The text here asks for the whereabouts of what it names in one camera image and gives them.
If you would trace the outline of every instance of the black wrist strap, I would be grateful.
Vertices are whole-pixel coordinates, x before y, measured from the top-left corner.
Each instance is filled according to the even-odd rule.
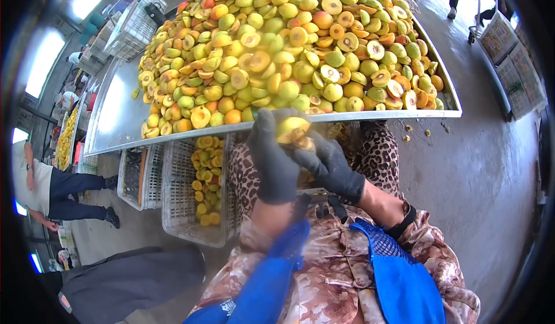
[[[405,216],[405,219],[403,219],[403,222],[393,226],[389,230],[384,231],[386,234],[393,237],[395,241],[397,241],[401,237],[401,235],[403,235],[403,232],[405,232],[407,226],[416,219],[416,209],[406,202],[405,204],[408,205],[409,209],[407,215]]]

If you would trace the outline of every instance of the black glove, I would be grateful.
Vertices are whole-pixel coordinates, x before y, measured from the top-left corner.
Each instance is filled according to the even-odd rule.
[[[314,131],[310,131],[307,136],[314,141],[316,153],[298,148],[293,153],[295,162],[314,175],[317,185],[353,204],[359,203],[365,176],[349,167],[336,140],[325,140]]]
[[[258,110],[246,145],[260,177],[258,197],[265,203],[279,205],[295,201],[301,169],[276,142],[276,124],[288,117],[304,116],[294,108]]]

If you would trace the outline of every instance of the window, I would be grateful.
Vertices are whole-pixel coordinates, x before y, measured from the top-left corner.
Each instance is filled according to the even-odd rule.
[[[22,140],[26,140],[29,138],[29,134],[26,133],[25,131],[21,130],[20,128],[15,128],[13,129],[13,137],[12,137],[12,143],[16,143]],[[14,206],[16,207],[16,212],[19,213],[22,216],[26,216],[27,215],[27,210],[24,209],[19,203],[17,203],[16,200],[13,200]]]
[[[42,273],[42,266],[40,265],[40,262],[38,261],[38,256],[36,254],[29,254],[29,258],[31,258],[31,261],[33,262],[33,265],[35,266],[35,270],[37,271],[37,273]]]
[[[29,134],[26,133],[25,131],[17,127],[13,129],[12,144],[22,140],[26,140],[28,138],[29,138]]]
[[[23,206],[21,206],[19,203],[17,203],[16,200],[13,200],[13,202],[16,204],[16,212],[19,213],[22,216],[26,216],[27,215],[27,210],[25,208],[23,208]]]
[[[73,0],[71,4],[73,13],[79,18],[85,19],[100,1],[102,0]]]
[[[25,86],[25,91],[33,97],[38,98],[40,95],[48,72],[50,72],[52,65],[65,44],[66,42],[57,30],[47,29],[45,31],[45,36],[34,57],[27,86]]]

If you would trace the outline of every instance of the black shoe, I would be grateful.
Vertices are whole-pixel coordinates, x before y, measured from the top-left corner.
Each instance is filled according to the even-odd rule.
[[[106,181],[106,188],[110,190],[114,190],[118,187],[118,175],[108,177],[105,179]]]
[[[108,223],[112,223],[114,228],[119,229],[119,217],[115,214],[114,207],[108,207],[106,209],[106,218],[104,218]]]

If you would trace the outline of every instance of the stainless steel tray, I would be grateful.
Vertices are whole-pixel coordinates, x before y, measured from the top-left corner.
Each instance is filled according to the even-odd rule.
[[[436,75],[443,79],[443,90],[438,98],[443,101],[445,110],[395,110],[395,111],[363,111],[327,113],[310,115],[311,122],[338,122],[368,119],[408,119],[408,118],[459,118],[462,115],[461,104],[457,92],[445,65],[430,41],[420,22],[413,18],[419,38],[428,45],[428,57],[437,61]],[[140,135],[141,125],[149,116],[150,105],[144,104],[142,97],[132,100],[130,93],[137,87],[137,66],[140,58],[129,63],[114,59],[107,70],[106,76],[98,92],[97,101],[90,118],[85,146],[85,156],[138,147],[158,142],[187,139],[204,135],[218,135],[227,132],[249,130],[253,122],[242,122],[232,125],[206,127],[181,133],[172,133],[143,140]]]

